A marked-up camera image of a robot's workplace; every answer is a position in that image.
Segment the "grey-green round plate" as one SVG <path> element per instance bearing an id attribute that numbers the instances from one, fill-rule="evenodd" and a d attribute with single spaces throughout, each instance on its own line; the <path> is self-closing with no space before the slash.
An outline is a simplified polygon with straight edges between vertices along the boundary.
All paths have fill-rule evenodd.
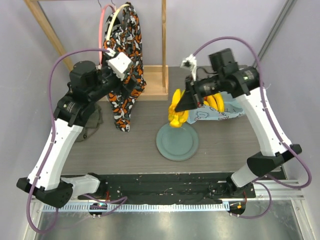
<path id="1" fill-rule="evenodd" d="M 157 132 L 155 144 L 160 154 L 170 161 L 186 161 L 198 150 L 200 140 L 197 131 L 188 123 L 182 127 L 164 124 Z"/>

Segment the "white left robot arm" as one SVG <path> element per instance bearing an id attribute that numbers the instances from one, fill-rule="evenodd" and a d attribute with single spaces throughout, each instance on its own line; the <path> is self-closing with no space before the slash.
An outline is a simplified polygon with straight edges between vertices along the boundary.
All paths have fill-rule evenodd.
<path id="1" fill-rule="evenodd" d="M 116 57 L 107 60 L 101 69 L 89 60 L 73 66 L 68 92 L 58 101 L 53 113 L 53 126 L 45 148 L 32 172 L 18 179 L 19 189 L 58 209 L 74 197 L 90 194 L 100 200 L 106 195 L 106 184 L 98 174 L 62 177 L 61 173 L 73 144 L 96 110 L 96 102 L 112 91 L 128 93 L 124 79 L 132 65 L 130 59 Z"/>

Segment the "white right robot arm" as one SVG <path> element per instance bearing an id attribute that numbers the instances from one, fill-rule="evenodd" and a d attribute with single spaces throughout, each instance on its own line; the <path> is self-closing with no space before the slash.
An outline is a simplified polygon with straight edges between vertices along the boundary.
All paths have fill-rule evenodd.
<path id="1" fill-rule="evenodd" d="M 191 74 L 185 78 L 185 91 L 175 111 L 200 108 L 206 97 L 220 92 L 231 94 L 244 110 L 260 151 L 226 178 L 226 193 L 236 198 L 249 183 L 301 154 L 302 148 L 299 144 L 293 144 L 280 127 L 268 103 L 266 90 L 260 86 L 260 75 L 256 68 L 240 68 L 229 48 L 211 54 L 209 60 L 215 73 L 203 79 L 197 77 L 195 56 L 190 55 L 182 61 L 181 67 L 189 69 Z"/>

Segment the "pink clothes hanger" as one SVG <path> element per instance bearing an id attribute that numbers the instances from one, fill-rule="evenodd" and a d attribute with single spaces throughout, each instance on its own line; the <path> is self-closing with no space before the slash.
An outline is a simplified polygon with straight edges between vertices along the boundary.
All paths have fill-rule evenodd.
<path id="1" fill-rule="evenodd" d="M 104 16 L 107 8 L 110 8 L 113 13 L 116 10 L 116 7 L 112 1 L 111 3 L 106 4 L 104 7 L 101 7 L 101 14 L 100 14 L 99 28 L 98 28 L 98 48 L 99 49 L 103 48 L 103 24 L 104 24 Z"/>

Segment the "orange camouflage patterned garment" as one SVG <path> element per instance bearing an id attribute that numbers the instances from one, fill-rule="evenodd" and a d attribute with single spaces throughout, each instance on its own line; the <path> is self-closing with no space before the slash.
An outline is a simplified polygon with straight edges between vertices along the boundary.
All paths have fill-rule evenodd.
<path id="1" fill-rule="evenodd" d="M 113 14 L 114 12 L 108 16 L 105 22 L 103 48 L 110 48 L 115 52 L 124 52 L 131 59 L 132 66 L 129 75 L 123 82 L 129 76 L 134 76 L 137 80 L 137 85 L 128 98 L 123 98 L 122 95 L 113 93 L 109 93 L 107 98 L 113 111 L 115 127 L 122 132 L 129 132 L 133 106 L 147 85 L 144 79 L 142 32 L 138 14 L 130 3 L 129 7 L 123 8 L 117 15 L 110 39 L 106 41 L 105 37 Z"/>

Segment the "light blue cartoon plastic bag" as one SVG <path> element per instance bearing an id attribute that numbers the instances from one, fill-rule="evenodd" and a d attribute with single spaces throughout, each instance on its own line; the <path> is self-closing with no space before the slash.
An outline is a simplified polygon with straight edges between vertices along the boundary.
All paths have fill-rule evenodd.
<path id="1" fill-rule="evenodd" d="M 224 111 L 218 112 L 213 107 L 203 105 L 201 108 L 190 110 L 187 122 L 193 124 L 196 121 L 222 121 L 234 119 L 245 115 L 245 111 L 240 106 L 238 101 L 227 92 L 221 93 L 224 101 Z"/>

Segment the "olive green crumpled cloth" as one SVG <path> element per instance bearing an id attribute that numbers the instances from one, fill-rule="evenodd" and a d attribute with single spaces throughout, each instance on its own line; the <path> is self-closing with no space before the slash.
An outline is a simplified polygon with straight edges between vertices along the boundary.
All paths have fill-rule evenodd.
<path id="1" fill-rule="evenodd" d="M 84 128 L 76 138 L 76 143 L 83 142 L 89 139 L 93 134 L 95 134 L 98 131 L 101 124 L 103 123 L 102 108 L 97 103 L 94 105 L 94 107 L 95 110 L 90 115 Z"/>

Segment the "wooden clothes rack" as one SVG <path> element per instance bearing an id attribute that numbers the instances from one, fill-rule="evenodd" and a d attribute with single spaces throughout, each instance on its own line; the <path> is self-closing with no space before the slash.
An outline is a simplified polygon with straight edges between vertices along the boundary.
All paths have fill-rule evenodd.
<path id="1" fill-rule="evenodd" d="M 33 17 L 47 36 L 51 45 L 56 52 L 62 56 L 66 54 L 66 50 L 60 39 L 50 24 L 43 8 L 38 0 L 26 0 L 26 6 L 29 8 Z M 161 27 L 162 27 L 162 64 L 161 65 L 145 65 L 144 78 L 147 82 L 146 89 L 140 95 L 142 101 L 166 101 L 169 95 L 169 67 L 166 63 L 166 40 L 167 40 L 167 2 L 161 2 Z"/>

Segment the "yellow fake banana bunch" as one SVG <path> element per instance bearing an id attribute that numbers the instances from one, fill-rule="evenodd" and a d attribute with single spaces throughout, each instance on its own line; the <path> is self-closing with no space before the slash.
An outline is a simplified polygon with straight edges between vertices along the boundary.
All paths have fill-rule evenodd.
<path id="1" fill-rule="evenodd" d="M 220 93 L 206 96 L 204 98 L 204 104 L 222 113 L 225 110 L 225 104 L 223 97 Z"/>

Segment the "cream clothes hanger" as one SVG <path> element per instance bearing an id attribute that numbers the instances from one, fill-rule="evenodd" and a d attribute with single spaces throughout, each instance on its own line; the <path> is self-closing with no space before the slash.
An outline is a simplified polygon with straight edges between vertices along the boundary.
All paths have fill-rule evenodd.
<path id="1" fill-rule="evenodd" d="M 129 7 L 130 5 L 131 5 L 130 2 L 125 3 L 125 4 L 121 5 L 120 7 L 118 7 L 117 10 L 114 12 L 113 17 L 112 17 L 112 19 L 110 21 L 110 24 L 109 24 L 109 26 L 107 28 L 106 35 L 105 35 L 105 40 L 106 41 L 110 40 L 112 29 L 114 27 L 114 24 L 115 24 L 115 21 L 117 19 L 118 14 L 122 11 L 123 8 Z"/>

